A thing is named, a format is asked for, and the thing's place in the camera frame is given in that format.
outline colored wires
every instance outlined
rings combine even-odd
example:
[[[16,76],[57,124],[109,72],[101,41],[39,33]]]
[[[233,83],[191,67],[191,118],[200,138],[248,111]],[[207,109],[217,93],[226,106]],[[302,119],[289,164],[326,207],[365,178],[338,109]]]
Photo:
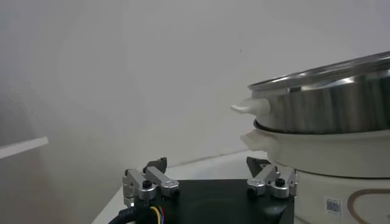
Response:
[[[157,223],[164,224],[165,223],[165,216],[164,216],[163,208],[161,208],[160,206],[158,208],[155,206],[151,206],[151,210],[153,210],[156,213]]]

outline stainless steel pot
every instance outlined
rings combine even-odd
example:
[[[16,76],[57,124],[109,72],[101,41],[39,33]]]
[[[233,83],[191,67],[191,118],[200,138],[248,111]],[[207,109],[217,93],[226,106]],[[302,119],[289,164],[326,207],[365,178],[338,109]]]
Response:
[[[249,86],[232,109],[259,128],[339,134],[390,129],[390,52],[297,72]]]

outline label sticker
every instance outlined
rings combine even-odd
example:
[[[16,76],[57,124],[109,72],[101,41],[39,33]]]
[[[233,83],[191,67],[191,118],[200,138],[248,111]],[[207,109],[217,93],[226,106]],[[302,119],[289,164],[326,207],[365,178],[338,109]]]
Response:
[[[325,213],[341,217],[341,200],[335,198],[325,197]]]

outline white table surface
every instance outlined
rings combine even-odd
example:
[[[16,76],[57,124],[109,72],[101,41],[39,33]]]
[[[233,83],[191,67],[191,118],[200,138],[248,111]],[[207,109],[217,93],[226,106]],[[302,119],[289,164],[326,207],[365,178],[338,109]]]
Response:
[[[176,180],[248,179],[251,175],[246,165],[247,156],[267,158],[267,154],[262,151],[245,151],[170,167],[165,174]],[[123,193],[120,188],[92,224],[107,224],[124,208],[126,207],[123,204]]]

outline barcode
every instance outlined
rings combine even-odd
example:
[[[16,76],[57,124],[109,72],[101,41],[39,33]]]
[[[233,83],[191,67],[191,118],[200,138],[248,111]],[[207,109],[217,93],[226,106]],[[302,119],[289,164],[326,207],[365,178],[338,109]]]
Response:
[[[337,202],[327,201],[327,209],[332,212],[340,212],[340,205]]]
[[[325,198],[326,213],[341,216],[341,200]]]

